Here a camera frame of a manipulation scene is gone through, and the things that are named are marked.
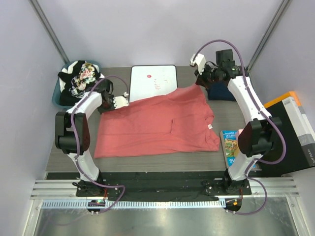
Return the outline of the red t shirt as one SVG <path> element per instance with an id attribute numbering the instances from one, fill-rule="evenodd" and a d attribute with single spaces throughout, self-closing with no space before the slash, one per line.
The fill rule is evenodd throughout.
<path id="1" fill-rule="evenodd" d="M 132 102 L 101 115 L 94 158 L 218 151 L 214 117 L 198 85 Z"/>

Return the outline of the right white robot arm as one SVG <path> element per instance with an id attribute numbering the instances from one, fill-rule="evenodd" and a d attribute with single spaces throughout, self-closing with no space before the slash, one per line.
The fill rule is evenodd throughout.
<path id="1" fill-rule="evenodd" d="M 249 186 L 247 174 L 257 161 L 275 148 L 281 121 L 263 107 L 249 76 L 242 71 L 243 67 L 236 65 L 231 49 L 217 51 L 213 66 L 207 64 L 202 54 L 193 55 L 190 65 L 196 69 L 197 85 L 209 89 L 216 82 L 225 83 L 243 113 L 246 126 L 237 136 L 234 163 L 225 170 L 222 182 L 212 187 L 227 195 L 245 193 Z"/>

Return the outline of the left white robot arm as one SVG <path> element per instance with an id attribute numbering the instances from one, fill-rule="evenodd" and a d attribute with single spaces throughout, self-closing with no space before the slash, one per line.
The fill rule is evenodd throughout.
<path id="1" fill-rule="evenodd" d="M 112 91 L 112 81 L 104 77 L 70 109 L 57 112 L 55 116 L 55 146 L 70 157 L 79 172 L 79 181 L 73 183 L 79 197 L 101 196 L 106 188 L 90 153 L 88 119 L 95 110 L 115 109 Z"/>

